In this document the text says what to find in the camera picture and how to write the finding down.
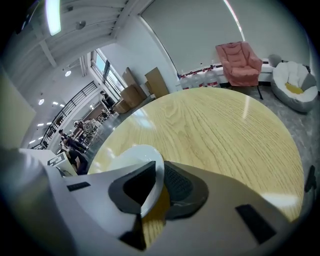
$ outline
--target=desk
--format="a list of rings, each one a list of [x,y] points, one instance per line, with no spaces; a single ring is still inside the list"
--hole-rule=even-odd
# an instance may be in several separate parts
[[[140,108],[103,143],[89,173],[138,144],[164,160],[233,177],[273,201],[290,220],[301,210],[304,176],[298,149],[284,124],[257,100],[222,88],[194,88]],[[147,245],[161,232],[169,196],[164,189],[142,219]]]

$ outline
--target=black panel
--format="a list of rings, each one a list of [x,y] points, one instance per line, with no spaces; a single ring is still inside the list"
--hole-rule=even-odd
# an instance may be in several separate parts
[[[123,191],[139,205],[143,205],[156,183],[156,169],[151,166],[125,182]]]
[[[126,232],[119,239],[125,242],[126,244],[135,247],[141,251],[146,249],[146,241],[141,218],[137,217],[135,219],[132,231]]]
[[[276,234],[276,231],[250,204],[240,205],[235,209],[259,244],[264,243]]]
[[[109,186],[108,194],[120,211],[140,215],[141,206],[155,182],[156,162],[151,161],[114,180]]]
[[[83,189],[83,188],[86,188],[89,186],[90,186],[90,184],[88,182],[80,182],[77,184],[68,185],[66,187],[71,192],[71,191],[80,190],[80,189]]]
[[[164,162],[164,184],[170,196],[171,207],[165,213],[166,220],[188,218],[194,215],[207,201],[207,184],[197,176]]]

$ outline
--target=chair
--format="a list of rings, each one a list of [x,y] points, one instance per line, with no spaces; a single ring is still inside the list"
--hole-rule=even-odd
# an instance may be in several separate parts
[[[280,101],[302,113],[312,110],[318,98],[315,77],[305,66],[293,61],[281,62],[273,69],[271,89]]]
[[[223,66],[223,74],[231,86],[257,86],[263,61],[259,59],[247,42],[231,42],[215,47]]]

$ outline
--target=window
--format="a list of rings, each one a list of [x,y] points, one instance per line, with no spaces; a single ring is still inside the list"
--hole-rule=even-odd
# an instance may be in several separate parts
[[[101,51],[95,50],[91,53],[92,69],[97,76],[103,81],[103,83],[110,89],[112,94],[117,99],[120,98],[120,93],[127,87],[127,85],[121,81],[118,73],[114,67],[108,62],[106,57],[102,55]]]

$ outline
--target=ceiling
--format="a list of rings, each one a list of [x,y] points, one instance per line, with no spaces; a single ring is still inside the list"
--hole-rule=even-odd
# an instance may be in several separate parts
[[[60,107],[52,106],[52,101],[65,104],[94,80],[89,74],[82,79],[79,58],[114,43],[117,30],[138,1],[60,0],[61,31],[51,36],[45,1],[41,0],[25,28],[11,36],[1,64],[13,85],[36,111],[23,147],[45,132],[46,127],[37,127],[38,123],[50,122],[60,111]],[[86,24],[79,30],[76,26],[81,21]],[[64,69],[72,70],[69,77],[64,77]],[[39,106],[42,97],[45,102]]]
[[[46,80],[80,56],[107,45],[128,0],[60,0],[61,32],[50,36],[44,1],[20,34],[13,34],[1,62],[21,95],[34,105]],[[77,22],[86,21],[83,29]]]

